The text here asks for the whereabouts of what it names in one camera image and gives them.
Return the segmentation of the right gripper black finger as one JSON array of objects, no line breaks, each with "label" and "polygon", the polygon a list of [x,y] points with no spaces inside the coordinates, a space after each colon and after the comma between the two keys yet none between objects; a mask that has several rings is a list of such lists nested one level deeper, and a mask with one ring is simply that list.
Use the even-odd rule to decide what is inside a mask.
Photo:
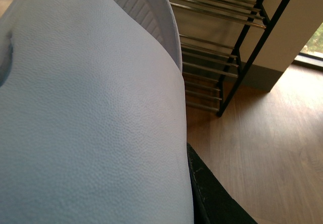
[{"label": "right gripper black finger", "polygon": [[230,196],[190,144],[187,157],[194,223],[256,223]]}]

